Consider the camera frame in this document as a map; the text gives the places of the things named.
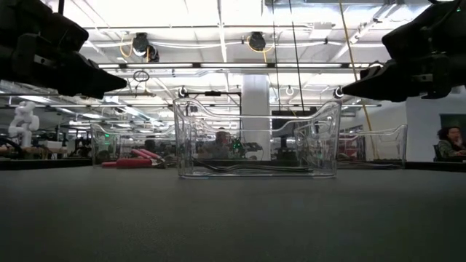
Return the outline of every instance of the white robot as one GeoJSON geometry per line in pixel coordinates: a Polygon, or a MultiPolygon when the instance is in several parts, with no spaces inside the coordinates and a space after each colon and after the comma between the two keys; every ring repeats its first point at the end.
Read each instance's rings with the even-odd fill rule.
{"type": "Polygon", "coordinates": [[[9,124],[8,133],[11,138],[17,137],[17,134],[21,134],[21,146],[31,146],[31,131],[37,131],[39,129],[39,118],[33,114],[36,104],[34,102],[21,102],[20,106],[15,109],[15,118],[9,124]]]}

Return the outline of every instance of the gray table surface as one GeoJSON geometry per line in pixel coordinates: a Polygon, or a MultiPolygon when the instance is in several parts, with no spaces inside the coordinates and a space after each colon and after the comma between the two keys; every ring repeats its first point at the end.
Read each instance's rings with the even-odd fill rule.
{"type": "Polygon", "coordinates": [[[0,261],[466,261],[466,174],[0,172],[0,261]]]}

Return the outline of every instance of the transparent plastic bin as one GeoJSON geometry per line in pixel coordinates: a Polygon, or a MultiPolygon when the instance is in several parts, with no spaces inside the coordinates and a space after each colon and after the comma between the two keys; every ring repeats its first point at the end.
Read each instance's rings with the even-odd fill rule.
{"type": "Polygon", "coordinates": [[[135,157],[131,150],[144,148],[166,159],[175,159],[175,128],[161,132],[118,132],[91,124],[92,164],[115,162],[120,158],[135,157]]]}
{"type": "Polygon", "coordinates": [[[403,168],[406,163],[408,126],[340,133],[339,168],[403,168]]]}
{"type": "Polygon", "coordinates": [[[340,102],[311,116],[215,114],[192,98],[174,100],[173,108],[181,177],[336,174],[340,102]]]}

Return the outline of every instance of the red object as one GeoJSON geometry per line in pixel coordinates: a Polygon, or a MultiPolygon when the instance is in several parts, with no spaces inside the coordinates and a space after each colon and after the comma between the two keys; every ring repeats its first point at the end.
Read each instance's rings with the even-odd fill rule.
{"type": "Polygon", "coordinates": [[[153,158],[153,159],[161,159],[161,158],[162,158],[162,157],[159,156],[158,154],[154,154],[154,153],[152,153],[152,152],[150,152],[150,151],[147,151],[146,149],[138,149],[138,150],[141,151],[141,152],[143,152],[143,153],[145,153],[145,154],[147,154],[147,155],[149,155],[149,156],[150,156],[151,158],[153,158]]]}
{"type": "Polygon", "coordinates": [[[102,163],[102,167],[116,167],[117,163],[116,162],[104,162],[102,163]]]}
{"type": "Polygon", "coordinates": [[[145,153],[139,151],[138,149],[133,149],[133,150],[131,150],[131,153],[137,154],[138,156],[142,156],[143,158],[146,158],[146,159],[151,158],[151,156],[149,156],[148,154],[145,154],[145,153]]]}
{"type": "Polygon", "coordinates": [[[150,159],[118,159],[116,161],[117,168],[136,168],[136,167],[152,167],[150,159]]]}

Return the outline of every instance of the white column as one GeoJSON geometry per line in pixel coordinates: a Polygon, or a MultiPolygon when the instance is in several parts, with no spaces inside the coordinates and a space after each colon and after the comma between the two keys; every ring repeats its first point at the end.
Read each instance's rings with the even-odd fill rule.
{"type": "MultiPolygon", "coordinates": [[[[270,115],[269,109],[269,80],[266,75],[244,75],[242,78],[242,114],[270,115]]],[[[268,119],[243,119],[244,131],[242,140],[246,143],[256,142],[262,146],[264,152],[247,153],[246,157],[256,156],[257,160],[270,160],[270,121],[268,119]]]]}

